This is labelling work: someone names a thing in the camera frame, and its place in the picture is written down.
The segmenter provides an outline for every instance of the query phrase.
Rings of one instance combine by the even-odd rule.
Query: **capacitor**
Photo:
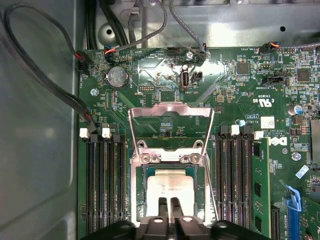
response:
[[[243,127],[246,125],[246,121],[242,119],[235,120],[235,124],[239,125],[239,127]]]
[[[297,114],[302,114],[302,112],[303,112],[303,109],[302,109],[301,105],[294,105],[294,106],[290,106],[288,108],[288,113],[291,116],[294,116],[294,115],[297,115]]]
[[[129,83],[129,74],[121,66],[114,66],[104,75],[107,84],[113,89],[123,89]]]

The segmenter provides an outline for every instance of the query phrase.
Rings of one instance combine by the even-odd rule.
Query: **ram slot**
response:
[[[235,151],[236,151],[236,162],[235,162],[235,201],[236,201],[236,221],[235,224],[240,226],[244,226],[244,159],[243,159],[243,151],[242,151],[243,141],[237,139],[235,141]]]
[[[242,197],[244,198],[244,227],[252,229],[253,207],[252,207],[252,136],[241,141],[242,152]]]
[[[105,227],[104,224],[104,203],[105,203],[105,191],[106,191],[106,169],[105,169],[105,148],[103,142],[96,143],[96,156],[98,162],[98,177],[97,177],[97,225],[98,229]]]
[[[126,160],[125,160],[125,144],[123,142],[117,143],[118,152],[118,220],[123,221],[125,217],[125,193],[126,193]]]
[[[217,201],[217,211],[219,219],[224,219],[224,145],[226,140],[221,139],[220,136],[216,137],[215,157],[214,157],[214,170],[215,170],[215,191]]]
[[[114,223],[114,199],[115,199],[115,158],[114,158],[114,144],[112,142],[107,143],[107,225],[111,225]]]
[[[87,159],[87,212],[88,219],[86,221],[87,233],[91,234],[97,231],[97,159],[96,159],[96,143],[87,143],[86,159]]]
[[[235,161],[235,140],[227,140],[227,152],[225,161],[226,179],[226,220],[234,222],[234,161]]]

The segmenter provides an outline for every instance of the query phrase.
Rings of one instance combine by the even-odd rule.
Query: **usb port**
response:
[[[189,88],[189,73],[183,71],[181,73],[181,89],[185,90]]]

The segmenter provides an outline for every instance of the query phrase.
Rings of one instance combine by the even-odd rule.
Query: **white label sticker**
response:
[[[260,118],[262,129],[274,129],[275,117],[274,116],[262,116]]]
[[[306,165],[303,165],[303,167],[295,174],[298,179],[301,179],[307,172],[309,168]]]

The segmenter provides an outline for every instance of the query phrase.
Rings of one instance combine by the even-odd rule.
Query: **black cable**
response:
[[[32,78],[34,78],[42,87],[49,90],[51,93],[53,93],[56,97],[58,97],[64,103],[72,107],[83,119],[83,121],[85,121],[88,124],[88,131],[90,133],[95,133],[97,131],[97,128],[93,122],[93,119],[89,114],[86,104],[80,98],[63,90],[56,83],[54,83],[43,71],[41,71],[41,69],[37,66],[37,64],[32,60],[32,58],[24,50],[24,48],[19,44],[18,40],[16,39],[11,29],[11,23],[10,23],[10,14],[12,13],[12,11],[14,11],[17,8],[30,8],[38,12],[40,15],[42,15],[44,18],[46,18],[48,21],[50,21],[52,24],[58,27],[61,30],[62,34],[64,35],[64,38],[71,52],[74,55],[77,54],[73,48],[71,40],[68,36],[67,31],[64,29],[64,27],[48,14],[46,14],[42,10],[37,9],[36,7],[28,3],[15,3],[12,5],[9,5],[4,11],[4,18],[2,18],[2,14],[0,13],[1,42],[3,43],[5,48],[8,50],[8,52],[12,55],[12,57],[17,61],[17,63]]]
[[[111,10],[111,8],[108,5],[108,3],[106,2],[106,0],[99,0],[99,6],[100,6],[105,18],[107,19],[110,27],[113,30],[116,41],[119,44],[119,46],[127,45],[129,42],[128,42],[125,30],[122,27],[117,16]]]
[[[85,0],[84,2],[84,24],[85,24],[85,42],[86,48],[92,49],[90,40],[89,40],[89,4],[90,0]]]
[[[96,50],[97,39],[96,39],[96,9],[97,0],[87,0],[88,1],[88,25],[87,25],[87,35],[89,41],[89,49]]]

